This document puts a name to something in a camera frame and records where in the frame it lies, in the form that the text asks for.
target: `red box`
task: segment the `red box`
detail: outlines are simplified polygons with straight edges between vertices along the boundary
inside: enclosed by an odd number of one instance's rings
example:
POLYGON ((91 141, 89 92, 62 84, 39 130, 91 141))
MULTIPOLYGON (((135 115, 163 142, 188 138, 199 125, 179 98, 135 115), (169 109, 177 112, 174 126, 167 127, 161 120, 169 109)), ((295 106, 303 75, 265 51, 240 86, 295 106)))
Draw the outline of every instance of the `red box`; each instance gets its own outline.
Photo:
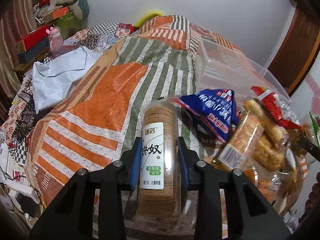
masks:
POLYGON ((48 24, 39 27, 38 29, 34 30, 33 32, 25 36, 21 41, 19 41, 16 44, 17 54, 27 52, 31 47, 36 45, 44 37, 48 36, 48 34, 45 32, 47 29, 49 29, 48 24))
POLYGON ((68 6, 54 10, 43 17, 44 23, 47 24, 47 23, 59 18, 60 16, 67 14, 68 12, 69 12, 68 6))

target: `barcode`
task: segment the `barcode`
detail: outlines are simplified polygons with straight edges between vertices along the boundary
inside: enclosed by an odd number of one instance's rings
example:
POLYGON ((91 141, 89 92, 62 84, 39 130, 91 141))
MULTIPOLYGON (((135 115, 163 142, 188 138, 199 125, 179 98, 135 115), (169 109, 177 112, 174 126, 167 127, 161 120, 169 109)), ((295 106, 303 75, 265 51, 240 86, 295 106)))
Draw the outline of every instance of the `barcode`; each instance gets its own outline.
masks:
POLYGON ((235 169, 238 168, 238 165, 241 162, 242 154, 234 149, 231 145, 227 144, 218 159, 229 168, 235 169))

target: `brown curtain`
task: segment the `brown curtain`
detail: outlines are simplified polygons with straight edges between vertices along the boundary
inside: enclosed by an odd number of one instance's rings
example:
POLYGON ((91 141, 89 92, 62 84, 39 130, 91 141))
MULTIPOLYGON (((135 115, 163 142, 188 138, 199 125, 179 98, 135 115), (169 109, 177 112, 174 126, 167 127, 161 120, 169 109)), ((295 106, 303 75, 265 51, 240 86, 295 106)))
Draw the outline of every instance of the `brown curtain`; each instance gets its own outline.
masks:
POLYGON ((36 0, 13 0, 0 21, 0 124, 4 122, 20 82, 13 68, 19 64, 15 44, 35 30, 36 0))

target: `blue snack bag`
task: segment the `blue snack bag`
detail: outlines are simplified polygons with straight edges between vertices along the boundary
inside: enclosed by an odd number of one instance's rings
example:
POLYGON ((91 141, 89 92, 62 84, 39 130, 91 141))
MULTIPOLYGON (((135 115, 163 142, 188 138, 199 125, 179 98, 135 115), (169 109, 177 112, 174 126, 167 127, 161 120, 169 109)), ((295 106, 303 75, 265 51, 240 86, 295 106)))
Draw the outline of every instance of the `blue snack bag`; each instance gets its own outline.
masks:
POLYGON ((225 143, 231 124, 239 122, 238 109, 233 90, 205 89, 188 96, 177 96, 171 100, 181 105, 201 132, 216 136, 225 143))

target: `bread roll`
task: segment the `bread roll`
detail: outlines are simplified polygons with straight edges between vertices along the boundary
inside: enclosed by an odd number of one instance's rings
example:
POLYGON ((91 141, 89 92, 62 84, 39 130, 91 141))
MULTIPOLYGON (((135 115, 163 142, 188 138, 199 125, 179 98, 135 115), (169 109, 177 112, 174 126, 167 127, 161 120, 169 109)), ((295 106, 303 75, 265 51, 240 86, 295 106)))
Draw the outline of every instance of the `bread roll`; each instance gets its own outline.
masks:
POLYGON ((252 157, 269 171, 279 171, 284 166, 284 150, 276 149, 263 134, 252 157))
POLYGON ((276 148, 285 149, 289 142, 289 134, 285 128, 276 124, 269 113, 267 113, 260 104, 253 98, 244 101, 244 107, 257 115, 265 127, 265 133, 274 143, 276 148))

